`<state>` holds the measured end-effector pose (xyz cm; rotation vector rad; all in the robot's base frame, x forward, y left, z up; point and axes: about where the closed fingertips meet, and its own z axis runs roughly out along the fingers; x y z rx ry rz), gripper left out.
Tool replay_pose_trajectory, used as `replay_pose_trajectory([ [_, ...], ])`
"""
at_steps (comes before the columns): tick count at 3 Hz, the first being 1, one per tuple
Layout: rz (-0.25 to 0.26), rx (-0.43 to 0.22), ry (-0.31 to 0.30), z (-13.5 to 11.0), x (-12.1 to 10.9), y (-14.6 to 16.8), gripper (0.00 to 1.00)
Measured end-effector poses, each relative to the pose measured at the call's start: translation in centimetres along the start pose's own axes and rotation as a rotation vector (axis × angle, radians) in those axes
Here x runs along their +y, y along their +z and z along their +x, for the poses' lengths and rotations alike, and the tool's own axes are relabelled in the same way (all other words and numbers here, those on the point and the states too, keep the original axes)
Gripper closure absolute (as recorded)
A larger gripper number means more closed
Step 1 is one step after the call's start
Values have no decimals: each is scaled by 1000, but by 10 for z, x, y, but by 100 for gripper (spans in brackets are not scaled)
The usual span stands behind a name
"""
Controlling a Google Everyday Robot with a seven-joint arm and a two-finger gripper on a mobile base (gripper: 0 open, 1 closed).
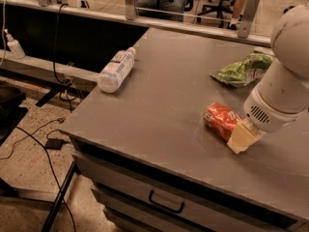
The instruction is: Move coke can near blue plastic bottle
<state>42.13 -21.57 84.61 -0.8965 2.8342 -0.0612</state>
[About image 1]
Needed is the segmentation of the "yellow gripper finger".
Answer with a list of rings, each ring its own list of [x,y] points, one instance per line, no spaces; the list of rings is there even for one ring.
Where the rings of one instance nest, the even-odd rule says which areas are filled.
[[[232,131],[227,145],[235,154],[239,154],[260,140],[264,134],[262,130],[259,130],[248,119],[239,120]]]

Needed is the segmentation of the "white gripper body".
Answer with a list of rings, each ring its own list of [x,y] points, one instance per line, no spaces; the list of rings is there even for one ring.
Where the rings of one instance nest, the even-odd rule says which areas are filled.
[[[243,112],[256,128],[264,132],[279,131],[282,127],[289,125],[299,118],[302,111],[287,113],[267,104],[255,87],[243,105]]]

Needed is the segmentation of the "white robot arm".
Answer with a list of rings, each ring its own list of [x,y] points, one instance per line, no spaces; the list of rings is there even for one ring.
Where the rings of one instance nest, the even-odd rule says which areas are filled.
[[[309,6],[298,5],[284,13],[270,44],[274,60],[244,102],[244,118],[227,142],[236,154],[265,133],[295,121],[309,105]]]

